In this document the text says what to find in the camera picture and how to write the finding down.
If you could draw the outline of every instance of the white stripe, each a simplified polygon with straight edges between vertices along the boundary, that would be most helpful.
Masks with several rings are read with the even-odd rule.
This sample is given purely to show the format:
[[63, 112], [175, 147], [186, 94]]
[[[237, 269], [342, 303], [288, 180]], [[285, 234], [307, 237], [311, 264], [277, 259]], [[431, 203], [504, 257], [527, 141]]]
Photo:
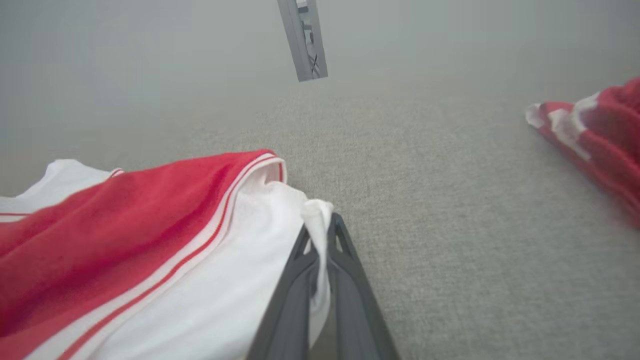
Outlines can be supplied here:
[[552, 123], [551, 131], [553, 131], [556, 138], [565, 144], [565, 146], [575, 151], [575, 153], [585, 161], [588, 161], [591, 155], [585, 148], [578, 144], [580, 134], [587, 129], [582, 122], [582, 114], [598, 106], [598, 95], [600, 95], [600, 93], [593, 94], [576, 102], [571, 113], [567, 113], [565, 110], [556, 110], [548, 114], [549, 120], [551, 120]]
[[320, 255], [318, 287], [309, 307], [309, 344], [315, 342], [330, 308], [325, 254], [332, 206], [306, 201], [304, 193], [269, 181], [274, 170], [262, 168], [247, 176], [216, 250], [112, 332], [90, 359], [222, 360], [245, 355], [303, 218]]
[[0, 222], [16, 222], [22, 220], [26, 215], [0, 215]]
[[[273, 156], [273, 154], [264, 154], [257, 159], [253, 160], [249, 163], [245, 168], [241, 171], [241, 173], [236, 177], [234, 182], [229, 186], [226, 190], [224, 196], [220, 201], [220, 205], [218, 206], [216, 212], [213, 217], [210, 219], [209, 223], [202, 229], [198, 235], [196, 235], [193, 240], [191, 240], [184, 248], [180, 249], [178, 253], [176, 253], [171, 259], [169, 259], [165, 264], [160, 266], [150, 277], [145, 279], [135, 288], [127, 291], [126, 293], [118, 296], [117, 298], [101, 305], [97, 309], [94, 309], [90, 313], [84, 315], [82, 318], [74, 321], [72, 324], [68, 325], [62, 331], [58, 332], [47, 341], [42, 343], [38, 348], [36, 348], [29, 356], [27, 356], [27, 360], [37, 360], [43, 358], [55, 358], [59, 357], [64, 353], [64, 351], [75, 342], [80, 336], [82, 336], [86, 331], [88, 331], [92, 326], [101, 321], [103, 318], [110, 315], [113, 311], [117, 310], [121, 306], [135, 299], [137, 296], [141, 295], [143, 292], [147, 291], [151, 287], [153, 287], [156, 283], [158, 283], [162, 278], [164, 278], [169, 272], [177, 265], [180, 261], [182, 261], [186, 256], [190, 255], [197, 248], [202, 246], [206, 241], [213, 235], [218, 224], [222, 219], [222, 214], [224, 212], [224, 207], [227, 199], [230, 199], [230, 209], [232, 209], [232, 201], [234, 200], [235, 193], [239, 189], [239, 186], [236, 187], [234, 193], [231, 194], [231, 189], [234, 185], [238, 184], [243, 176], [249, 171], [250, 167], [262, 160], [270, 159], [264, 161], [260, 165], [251, 169], [251, 171], [257, 170], [260, 167], [264, 167], [266, 165], [272, 163], [283, 163], [283, 161], [279, 158]], [[221, 226], [220, 232], [216, 239], [220, 236], [224, 235], [228, 226], [228, 218], [230, 216], [230, 211], [227, 213], [223, 224]], [[212, 241], [211, 246], [202, 251], [199, 255], [195, 256], [188, 263], [184, 264], [173, 276], [170, 280], [164, 283], [162, 286], [158, 287], [151, 294], [147, 295], [143, 300], [138, 302], [136, 305], [130, 307], [128, 310], [124, 311], [120, 316], [116, 319], [112, 320], [107, 326], [103, 327], [92, 339], [87, 341], [82, 348], [74, 354], [72, 359], [86, 359], [90, 354], [100, 345], [109, 335], [110, 332], [119, 327], [122, 323], [126, 321], [129, 317], [135, 314], [137, 311], [142, 309], [145, 305], [147, 305], [150, 301], [164, 292], [167, 288], [169, 288], [173, 283], [178, 281], [180, 277], [182, 277], [188, 270], [193, 268], [204, 256], [210, 253], [215, 247], [218, 245], [218, 241]]]
[[118, 176], [123, 173], [124, 173], [124, 170], [122, 170], [121, 168], [117, 168], [111, 172], [111, 177]]
[[525, 111], [525, 119], [529, 125], [539, 129], [545, 125], [545, 122], [540, 117], [540, 104], [529, 105]]

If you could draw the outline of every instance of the crumpled red cloth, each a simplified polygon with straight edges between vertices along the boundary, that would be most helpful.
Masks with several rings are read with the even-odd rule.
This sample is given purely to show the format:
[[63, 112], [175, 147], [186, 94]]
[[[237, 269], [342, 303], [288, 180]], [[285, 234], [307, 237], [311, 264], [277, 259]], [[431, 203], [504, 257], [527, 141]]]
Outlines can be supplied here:
[[526, 119], [640, 226], [640, 78], [575, 104], [533, 104]]
[[[227, 153], [124, 173], [20, 221], [0, 223], [0, 359], [26, 357], [66, 326], [148, 278], [183, 249], [220, 206], [226, 212], [225, 192], [250, 163], [266, 154], [271, 151]], [[59, 359], [71, 358], [203, 249], [187, 253], [153, 287], [87, 326]]]

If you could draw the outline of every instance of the red and white cloth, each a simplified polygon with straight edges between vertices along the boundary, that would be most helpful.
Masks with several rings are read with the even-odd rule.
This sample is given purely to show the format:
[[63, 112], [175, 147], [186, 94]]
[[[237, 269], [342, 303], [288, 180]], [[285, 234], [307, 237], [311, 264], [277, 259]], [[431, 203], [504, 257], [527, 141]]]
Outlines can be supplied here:
[[526, 119], [640, 225], [640, 78], [575, 104], [533, 104]]
[[[332, 205], [286, 176], [270, 151], [138, 172], [50, 164], [0, 198], [1, 357], [244, 356], [303, 223], [326, 260]], [[329, 294], [320, 272], [311, 344]]]

